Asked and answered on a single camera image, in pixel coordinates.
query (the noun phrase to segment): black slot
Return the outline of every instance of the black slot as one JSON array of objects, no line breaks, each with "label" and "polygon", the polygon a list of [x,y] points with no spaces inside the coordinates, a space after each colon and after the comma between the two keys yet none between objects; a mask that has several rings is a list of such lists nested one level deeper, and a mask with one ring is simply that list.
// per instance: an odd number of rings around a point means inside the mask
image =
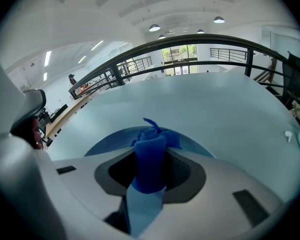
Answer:
[{"label": "black slot", "polygon": [[247,216],[252,227],[257,226],[269,217],[267,211],[248,190],[245,189],[232,194]]},{"label": "black slot", "polygon": [[76,170],[76,168],[74,168],[72,165],[56,169],[56,171],[58,172],[58,174],[66,174],[66,173],[72,172],[74,170]]}]

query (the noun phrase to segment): fluorescent light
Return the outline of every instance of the fluorescent light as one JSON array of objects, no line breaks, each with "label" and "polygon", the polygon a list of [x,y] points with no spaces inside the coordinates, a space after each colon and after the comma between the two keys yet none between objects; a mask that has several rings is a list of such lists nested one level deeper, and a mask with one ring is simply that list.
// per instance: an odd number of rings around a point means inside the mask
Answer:
[{"label": "fluorescent light", "polygon": [[87,57],[87,56],[84,55],[84,56],[79,60],[78,64],[79,64],[80,62],[82,62],[82,61],[85,59],[85,57]]},{"label": "fluorescent light", "polygon": [[51,51],[47,51],[45,54],[45,60],[44,60],[44,66],[48,66],[49,64],[49,59],[50,59]]},{"label": "fluorescent light", "polygon": [[150,32],[153,32],[153,31],[157,31],[160,29],[160,26],[158,24],[152,24],[150,27],[149,27],[149,31]]},{"label": "fluorescent light", "polygon": [[97,47],[98,45],[100,45],[102,42],[103,42],[103,40],[101,40],[100,42],[98,42],[94,47],[92,47],[91,51],[93,51],[94,49],[96,49],[96,47]]},{"label": "fluorescent light", "polygon": [[225,20],[224,20],[224,18],[222,18],[222,17],[220,17],[220,16],[217,16],[217,17],[214,18],[214,21],[213,21],[213,22],[214,22],[214,23],[224,23]]},{"label": "fluorescent light", "polygon": [[124,45],[127,44],[127,43],[128,43],[128,42],[125,42],[125,43],[119,45],[118,48],[121,47],[121,46],[124,46]]}]

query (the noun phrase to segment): black railing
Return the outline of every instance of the black railing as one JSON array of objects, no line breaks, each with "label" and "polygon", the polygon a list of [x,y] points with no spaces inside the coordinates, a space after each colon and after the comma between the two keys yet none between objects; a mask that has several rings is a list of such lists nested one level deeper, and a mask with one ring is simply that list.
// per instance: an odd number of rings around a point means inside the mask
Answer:
[{"label": "black railing", "polygon": [[[131,61],[127,61],[124,63],[120,63],[117,65],[119,69],[119,73],[121,77],[128,76],[130,74],[143,71],[147,69],[150,65],[152,65],[151,57],[144,57],[144,58],[138,58],[138,59],[132,59]],[[130,81],[129,78],[125,78],[124,82]]]},{"label": "black railing", "polygon": [[248,52],[245,50],[210,48],[210,57],[228,62],[244,62]]},{"label": "black railing", "polygon": [[[136,66],[136,70],[134,72],[129,71],[119,71],[119,66],[126,64],[126,63],[133,63],[134,60],[127,62],[131,58],[135,58],[137,56],[150,53],[153,51],[161,50],[163,48],[168,47],[174,47],[174,46],[181,46],[181,45],[192,45],[192,44],[219,44],[219,45],[229,45],[229,46],[237,46],[241,48],[246,48],[247,51],[245,52],[245,60],[243,62],[237,62],[237,61],[220,61],[220,60],[209,60],[209,61],[185,61],[178,63],[179,66],[191,66],[191,65],[233,65],[233,66],[242,66],[245,67],[244,74],[248,77],[250,77],[252,68],[263,70],[266,72],[273,72],[274,74],[289,77],[287,75],[284,75],[283,73],[280,73],[278,71],[275,71],[270,68],[265,68],[262,66],[253,65],[253,56],[254,51],[263,53],[265,55],[268,55],[272,57],[273,59],[276,59],[281,62],[287,62],[287,59],[277,53],[274,50],[271,50],[261,44],[251,42],[245,39],[233,37],[233,36],[227,36],[227,35],[218,35],[218,34],[190,34],[190,35],[180,35],[180,36],[174,36],[169,37],[161,40],[156,40],[153,42],[145,43],[143,45],[140,45],[138,47],[132,48],[122,54],[119,54],[118,56],[111,58],[104,64],[100,65],[90,73],[88,73],[85,77],[80,79],[72,88],[69,89],[69,92],[71,95],[77,99],[78,97],[94,92],[97,89],[113,84],[110,87],[115,86],[122,86],[125,84],[125,79],[132,78],[134,76],[155,72],[155,71],[161,71],[164,69],[169,69],[173,65],[161,65],[158,67],[148,68],[144,66],[144,69],[139,71],[138,66]],[[89,89],[86,89],[82,91],[80,94],[76,94],[75,90],[82,86],[84,83],[96,78],[97,76],[100,76],[100,74],[103,74],[105,71],[110,71],[112,79],[110,79],[109,82],[103,83],[99,86],[95,86]],[[275,87],[281,87],[283,88],[283,85],[279,84],[273,84],[273,83],[266,83],[262,82],[262,85],[266,86],[275,86]]]}]

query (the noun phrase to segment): light blue surface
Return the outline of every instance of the light blue surface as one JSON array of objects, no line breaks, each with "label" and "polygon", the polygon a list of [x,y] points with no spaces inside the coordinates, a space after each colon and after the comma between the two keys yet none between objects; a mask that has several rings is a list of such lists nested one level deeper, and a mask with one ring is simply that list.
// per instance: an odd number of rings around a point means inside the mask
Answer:
[{"label": "light blue surface", "polygon": [[[110,89],[62,128],[48,153],[52,160],[83,157],[106,136],[147,126],[143,117],[239,166],[284,202],[300,190],[300,127],[276,97],[243,74],[177,75]],[[290,143],[284,131],[293,133]]]},{"label": "light blue surface", "polygon": [[[132,127],[123,129],[98,141],[86,154],[85,156],[94,156],[122,148],[130,147],[131,141],[136,139],[140,131],[148,130],[149,126]],[[212,158],[213,156],[198,143],[192,139],[179,133],[180,146],[184,151],[201,154],[206,157]]]},{"label": "light blue surface", "polygon": [[138,237],[157,217],[163,207],[164,189],[144,194],[134,189],[132,184],[126,191],[126,206],[129,215],[131,236]]}]

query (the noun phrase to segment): blue towel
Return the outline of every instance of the blue towel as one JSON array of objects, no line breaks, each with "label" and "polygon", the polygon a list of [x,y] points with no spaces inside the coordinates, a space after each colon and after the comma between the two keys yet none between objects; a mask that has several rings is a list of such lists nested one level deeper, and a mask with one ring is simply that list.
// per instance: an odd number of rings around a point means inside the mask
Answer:
[{"label": "blue towel", "polygon": [[153,127],[140,131],[137,139],[130,144],[136,156],[136,176],[132,186],[141,193],[150,194],[166,186],[162,175],[166,147],[181,147],[176,132],[161,130],[154,121],[143,119]]}]

